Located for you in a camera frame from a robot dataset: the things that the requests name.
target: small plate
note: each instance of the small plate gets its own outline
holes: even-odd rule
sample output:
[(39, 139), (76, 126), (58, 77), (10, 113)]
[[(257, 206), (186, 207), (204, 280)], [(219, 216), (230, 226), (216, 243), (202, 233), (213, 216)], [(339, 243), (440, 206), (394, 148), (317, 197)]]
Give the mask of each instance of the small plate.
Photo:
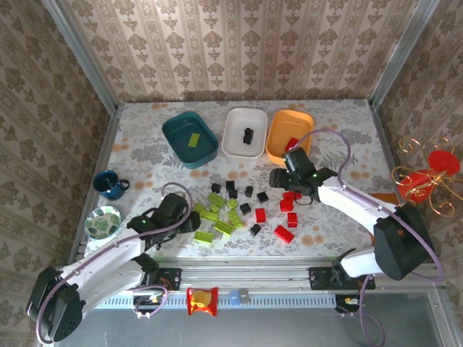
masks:
[(121, 213), (113, 206), (100, 206), (88, 215), (84, 224), (84, 231), (94, 240), (106, 239), (113, 236), (121, 225)]

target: teal tray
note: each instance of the teal tray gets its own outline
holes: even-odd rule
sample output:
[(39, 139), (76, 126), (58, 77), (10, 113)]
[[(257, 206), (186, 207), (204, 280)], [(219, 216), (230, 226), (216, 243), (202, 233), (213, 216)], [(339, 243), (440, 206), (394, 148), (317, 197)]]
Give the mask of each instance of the teal tray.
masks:
[[(186, 168), (199, 168), (217, 156), (218, 141), (196, 112), (184, 112), (166, 121), (162, 133)], [(200, 135), (196, 147), (188, 147), (191, 134)]]

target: red block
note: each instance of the red block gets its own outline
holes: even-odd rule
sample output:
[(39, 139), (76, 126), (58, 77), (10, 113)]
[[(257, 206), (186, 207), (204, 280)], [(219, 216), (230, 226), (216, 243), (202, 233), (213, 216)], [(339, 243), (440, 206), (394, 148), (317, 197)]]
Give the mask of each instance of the red block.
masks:
[(289, 148), (294, 147), (298, 141), (299, 141), (298, 139), (295, 139), (292, 137), (290, 141), (288, 142), (288, 145), (286, 145), (286, 147), (284, 148), (284, 151), (285, 152), (289, 151)]
[(288, 228), (297, 227), (297, 213), (290, 212), (288, 213)]
[(263, 208), (255, 209), (255, 221), (257, 223), (263, 223), (266, 221), (266, 211)]
[(292, 200), (282, 200), (280, 201), (280, 210), (282, 212), (290, 212), (294, 208)]
[(297, 199), (297, 200), (302, 199), (302, 194), (301, 193), (296, 193), (296, 192), (285, 192), (285, 193), (283, 193), (283, 200), (294, 201), (295, 199)]
[(285, 241), (287, 244), (292, 241), (294, 238), (294, 234), (287, 231), (282, 226), (277, 226), (275, 229), (275, 235), (277, 235), (280, 239)]

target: cable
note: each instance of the cable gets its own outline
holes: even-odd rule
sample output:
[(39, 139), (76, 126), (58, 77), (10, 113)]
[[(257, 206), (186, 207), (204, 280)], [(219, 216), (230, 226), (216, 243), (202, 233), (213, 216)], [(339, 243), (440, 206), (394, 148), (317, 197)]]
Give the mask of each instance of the cable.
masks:
[[(149, 319), (153, 314), (157, 313), (157, 311), (159, 311), (161, 309), (162, 306), (164, 306), (164, 304), (166, 304), (167, 302), (167, 299), (169, 297), (169, 292), (167, 291), (167, 288), (166, 287), (163, 287), (163, 286), (141, 286), (141, 287), (135, 287), (133, 288), (132, 290), (133, 291), (145, 291), (147, 289), (162, 289), (163, 292), (164, 292), (164, 295), (162, 296), (162, 301), (161, 303), (159, 304), (158, 307), (156, 307), (155, 309), (149, 311), (146, 313), (146, 317)], [(143, 302), (146, 302), (147, 300), (142, 300), (140, 302), (137, 303), (137, 305), (135, 306), (134, 308), (134, 312), (137, 314), (138, 318), (141, 318), (142, 317), (142, 312), (140, 312), (140, 310), (138, 309), (140, 307), (140, 305), (143, 303)]]
[(73, 276), (75, 275), (78, 275), (80, 273), (80, 271), (82, 271), (86, 266), (88, 266), (89, 264), (91, 264), (92, 262), (94, 262), (95, 260), (97, 260), (99, 257), (101, 257), (102, 255), (106, 254), (107, 252), (109, 252), (110, 250), (112, 250), (113, 248), (118, 248), (121, 244), (125, 243), (125, 242), (128, 242), (128, 241), (131, 241), (133, 239), (141, 239), (142, 237), (144, 236), (150, 236), (150, 235), (156, 235), (156, 234), (160, 234), (160, 233), (165, 233), (166, 231), (169, 231), (169, 230), (172, 230), (174, 228), (176, 228), (177, 226), (180, 226), (182, 225), (187, 219), (188, 217), (190, 216), (190, 213), (192, 211), (192, 206), (193, 206), (193, 198), (192, 198), (192, 195), (191, 195), (191, 192), (185, 187), (183, 186), (182, 184), (180, 183), (176, 183), (176, 182), (169, 182), (169, 183), (166, 183), (163, 185), (162, 189), (161, 189), (161, 194), (162, 194), (162, 197), (164, 197), (164, 190), (166, 189), (166, 187), (168, 186), (178, 186), (180, 188), (182, 188), (188, 195), (188, 200), (189, 200), (189, 204), (188, 204), (188, 209), (187, 209), (187, 212), (183, 215), (183, 217), (175, 224), (172, 224), (171, 226), (167, 226), (165, 228), (161, 228), (161, 229), (156, 229), (156, 230), (152, 230), (152, 231), (147, 231), (145, 233), (141, 233), (141, 234), (137, 234), (137, 235), (132, 235), (132, 236), (128, 236), (126, 237), (125, 239), (121, 239), (117, 242), (114, 242), (113, 244), (110, 244), (108, 247), (106, 247), (105, 249), (101, 250), (99, 253), (96, 253), (94, 254), (93, 256), (90, 256), (89, 258), (87, 258), (81, 265), (79, 265), (75, 270), (73, 270), (68, 276), (66, 276), (65, 278), (63, 278), (62, 280), (60, 280), (51, 290), (50, 292), (48, 293), (48, 295), (45, 297), (45, 299), (43, 300), (43, 303), (41, 304), (41, 307), (40, 309), (38, 310), (38, 316), (37, 316), (37, 325), (35, 326), (35, 334), (37, 335), (37, 339), (40, 343), (44, 344), (44, 345), (47, 345), (47, 344), (51, 344), (53, 343), (52, 340), (46, 340), (43, 336), (42, 336), (42, 321), (43, 321), (43, 315), (45, 313), (45, 309), (46, 307), (48, 306), (48, 303), (50, 302), (51, 298), (53, 297), (53, 295), (70, 279), (72, 278)]
[(297, 202), (297, 200), (300, 200), (300, 199), (297, 199), (297, 198), (296, 198), (296, 195), (294, 195), (294, 201), (295, 201), (299, 206), (308, 206), (308, 205), (311, 205), (312, 202), (313, 202), (313, 198), (312, 198), (312, 197), (309, 197), (309, 198), (310, 198), (310, 202), (307, 202), (307, 203), (305, 203), (305, 204), (300, 204), (300, 203)]
[[(350, 157), (351, 157), (351, 154), (352, 154), (352, 149), (351, 149), (351, 145), (349, 143), (349, 140), (343, 135), (341, 134), (340, 132), (337, 132), (335, 130), (332, 130), (332, 129), (317, 129), (317, 130), (314, 130), (312, 132), (309, 132), (307, 133), (306, 135), (304, 135), (298, 142), (297, 144), (292, 147), (292, 148), (295, 148), (295, 147), (298, 147), (300, 146), (300, 144), (302, 142), (304, 142), (305, 139), (307, 139), (309, 136), (313, 135), (313, 134), (317, 134), (319, 132), (330, 132), (332, 134), (335, 134), (337, 136), (339, 136), (340, 138), (342, 138), (342, 140), (344, 141), (344, 143), (346, 144), (347, 146), (347, 155), (346, 155), (346, 159), (344, 160), (344, 162), (341, 164), (341, 166), (339, 167), (339, 170), (338, 170), (338, 182), (339, 184), (343, 187), (344, 190), (347, 190), (350, 194), (353, 194), (355, 197), (359, 198), (360, 200), (362, 200), (364, 203), (370, 205), (370, 206), (373, 206), (375, 208), (378, 208), (379, 210), (383, 210), (385, 211), (388, 215), (390, 215), (397, 223), (399, 223), (403, 228), (405, 228), (408, 232), (410, 232), (416, 239), (417, 241), (423, 246), (423, 248), (426, 250), (426, 252), (429, 254), (429, 256), (431, 257), (431, 259), (434, 261), (434, 264), (436, 265), (437, 267), (437, 270), (438, 270), (438, 277), (436, 278), (430, 278), (428, 276), (424, 276), (424, 275), (421, 275), (421, 274), (418, 274), (418, 273), (414, 273), (412, 272), (413, 275), (417, 276), (417, 277), (420, 277), (420, 278), (423, 278), (423, 279), (426, 279), (426, 280), (430, 280), (431, 282), (442, 282), (443, 281), (443, 278), (444, 278), (444, 272), (443, 272), (443, 267), (442, 267), (442, 264), (441, 262), (439, 261), (438, 257), (437, 257), (437, 254), (435, 254), (435, 252), (432, 250), (432, 248), (428, 245), (428, 243), (424, 240), (423, 237), (421, 237), (411, 226), (409, 226), (408, 224), (406, 224), (399, 216), (397, 216), (394, 212), (390, 211), (388, 208), (378, 204), (373, 198), (369, 198), (369, 197), (364, 197), (363, 195), (357, 193), (356, 191), (350, 189), (342, 180), (342, 177), (341, 177), (341, 174), (342, 174), (342, 171), (347, 167), (349, 161), (350, 161)], [(367, 288), (367, 284), (368, 284), (368, 281), (370, 280), (370, 276), (372, 275), (367, 275), (365, 281), (363, 282), (363, 285), (362, 285), (362, 290), (360, 291), (360, 325), (362, 327), (362, 332), (363, 332), (363, 335), (365, 336), (366, 340), (368, 341), (368, 343), (372, 346), (372, 347), (382, 347), (384, 346), (384, 344), (386, 343), (386, 333), (384, 332), (384, 328), (383, 326), (381, 325), (381, 323), (379, 321), (377, 321), (376, 318), (374, 318), (374, 316), (370, 315), (370, 314), (367, 314), (367, 313), (364, 313), (363, 312), (363, 307), (362, 307), (362, 304), (363, 304), (363, 299), (365, 298), (365, 290)], [(365, 329), (365, 326), (364, 326), (364, 323), (363, 323), (363, 317), (369, 317), (370, 319), (372, 319), (377, 326), (379, 326), (379, 328), (381, 329), (381, 332), (382, 332), (382, 335), (383, 335), (383, 338), (382, 338), (382, 341), (379, 345), (374, 345), (373, 342), (371, 342), (371, 339), (370, 337), (368, 336), (367, 334), (367, 331)]]

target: damask wallpaper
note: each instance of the damask wallpaper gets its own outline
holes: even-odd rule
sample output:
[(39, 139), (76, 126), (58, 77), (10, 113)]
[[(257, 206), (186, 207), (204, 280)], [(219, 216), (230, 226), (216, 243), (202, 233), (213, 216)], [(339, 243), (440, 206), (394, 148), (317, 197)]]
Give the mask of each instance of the damask wallpaper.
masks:
[(65, 0), (120, 103), (368, 98), (417, 0)]
[(39, 272), (65, 264), (108, 114), (40, 1), (0, 1), (0, 346), (30, 346)]
[[(441, 0), (382, 105), (383, 123), (402, 165), (420, 169), (427, 163), (417, 151), (399, 149), (413, 137), (431, 150), (434, 136), (448, 137), (463, 167), (463, 1)], [(454, 191), (463, 194), (463, 182)], [(426, 210), (433, 243), (446, 270), (446, 284), (463, 327), (463, 201), (439, 188), (436, 206), (451, 201), (458, 213), (438, 218)]]

